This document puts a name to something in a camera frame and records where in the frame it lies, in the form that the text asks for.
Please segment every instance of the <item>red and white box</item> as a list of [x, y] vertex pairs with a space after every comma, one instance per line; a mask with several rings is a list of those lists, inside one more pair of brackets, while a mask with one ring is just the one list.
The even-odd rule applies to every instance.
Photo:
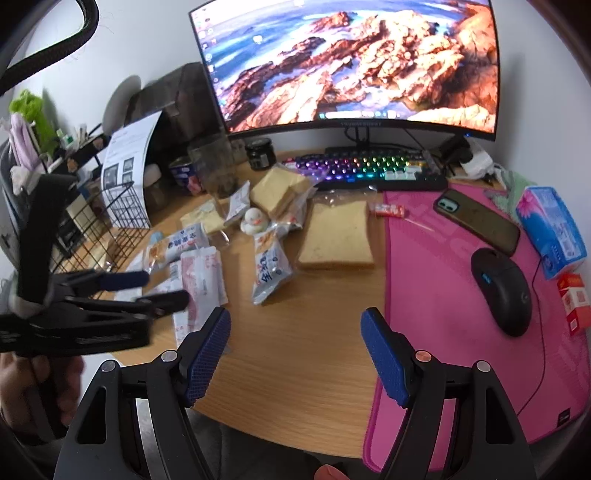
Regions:
[[591, 326], [591, 302], [581, 275], [566, 273], [558, 279], [558, 291], [571, 335]]

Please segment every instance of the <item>curved monitor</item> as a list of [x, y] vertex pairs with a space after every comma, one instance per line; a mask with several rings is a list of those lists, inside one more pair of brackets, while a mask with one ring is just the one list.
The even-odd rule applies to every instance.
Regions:
[[189, 16], [230, 134], [375, 126], [495, 138], [488, 0], [212, 0]]

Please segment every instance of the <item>metal screw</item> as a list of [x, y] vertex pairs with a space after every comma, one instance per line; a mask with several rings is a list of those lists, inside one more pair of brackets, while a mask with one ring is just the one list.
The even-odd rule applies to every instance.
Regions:
[[160, 358], [163, 362], [174, 362], [177, 359], [177, 352], [174, 350], [166, 350]]
[[106, 362], [103, 362], [103, 364], [100, 366], [100, 369], [103, 372], [112, 372], [116, 366], [117, 364], [114, 360], [107, 360]]
[[414, 354], [414, 356], [417, 358], [419, 362], [423, 362], [425, 364], [427, 362], [430, 362], [433, 358], [431, 354], [429, 352], [426, 352], [425, 350], [419, 350], [417, 353]]
[[488, 364], [488, 362], [485, 362], [484, 360], [480, 360], [476, 364], [476, 368], [484, 373], [488, 373], [491, 371], [491, 366]]

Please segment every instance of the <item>monitor bezel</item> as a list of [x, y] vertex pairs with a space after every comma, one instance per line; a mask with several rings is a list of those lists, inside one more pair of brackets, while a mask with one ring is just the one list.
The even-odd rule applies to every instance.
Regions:
[[437, 124], [437, 123], [429, 123], [429, 122], [416, 122], [406, 119], [375, 119], [375, 118], [352, 118], [352, 119], [339, 119], [339, 120], [313, 120], [311, 122], [297, 122], [292, 124], [282, 124], [282, 125], [273, 125], [269, 127], [261, 127], [261, 128], [252, 128], [250, 130], [244, 130], [240, 132], [231, 132], [228, 130], [228, 126], [223, 118], [222, 107], [220, 106], [217, 95], [215, 92], [215, 87], [213, 85], [212, 78], [205, 67], [204, 62], [204, 53], [203, 49], [201, 48], [201, 42], [197, 36], [197, 29], [195, 28], [195, 24], [193, 23], [193, 12], [199, 10], [200, 8], [206, 7], [207, 5], [223, 0], [207, 0], [207, 2], [201, 4], [197, 8], [193, 8], [189, 12], [189, 23], [191, 25], [191, 30], [193, 30], [193, 36], [195, 37], [195, 42], [197, 43], [197, 48], [199, 49], [199, 55], [201, 57], [201, 64], [205, 69], [205, 76], [207, 79], [207, 88], [209, 90], [210, 96], [215, 104], [216, 112], [218, 114], [219, 120], [223, 125], [223, 129], [226, 132], [226, 135], [232, 139], [239, 139], [239, 138], [248, 138], [248, 137], [260, 137], [262, 135], [271, 135], [277, 134], [282, 132], [289, 132], [294, 130], [311, 130], [317, 128], [347, 128], [347, 127], [370, 127], [370, 128], [401, 128], [401, 129], [409, 129], [409, 130], [425, 130], [431, 132], [441, 132], [441, 133], [449, 133], [449, 134], [459, 134], [465, 135], [467, 137], [475, 137], [481, 138], [483, 140], [490, 140], [495, 141], [498, 125], [499, 125], [499, 110], [501, 107], [501, 52], [499, 49], [499, 32], [496, 26], [496, 17], [495, 11], [492, 6], [492, 1], [488, 0], [488, 4], [491, 8], [491, 15], [492, 15], [492, 24], [495, 29], [495, 41], [496, 41], [496, 56], [498, 62], [497, 68], [497, 94], [496, 94], [496, 115], [495, 115], [495, 128], [494, 131], [491, 132], [484, 132], [482, 130], [476, 130], [471, 128], [459, 127], [456, 125], [446, 125], [446, 124]]

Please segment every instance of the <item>pink mouse pad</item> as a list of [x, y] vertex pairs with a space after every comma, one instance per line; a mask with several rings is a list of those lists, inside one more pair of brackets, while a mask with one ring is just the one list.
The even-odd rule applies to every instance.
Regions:
[[[475, 187], [454, 186], [494, 209]], [[579, 416], [589, 399], [589, 351], [585, 334], [569, 334], [556, 281], [538, 272], [532, 294], [533, 313], [520, 338], [504, 334], [495, 323], [485, 298], [472, 276], [470, 259], [480, 239], [433, 210], [440, 193], [388, 192], [388, 203], [407, 208], [408, 218], [421, 226], [389, 219], [385, 318], [416, 349], [427, 350], [439, 361], [471, 367], [486, 360], [501, 380], [515, 411], [519, 411], [542, 377], [544, 329], [546, 372], [540, 389], [519, 416], [532, 443]], [[540, 260], [525, 232], [512, 259], [531, 281]], [[443, 468], [454, 414], [454, 401], [446, 400], [430, 469]], [[398, 433], [404, 410], [389, 398], [378, 380], [374, 405], [363, 446], [363, 461], [380, 471]]]

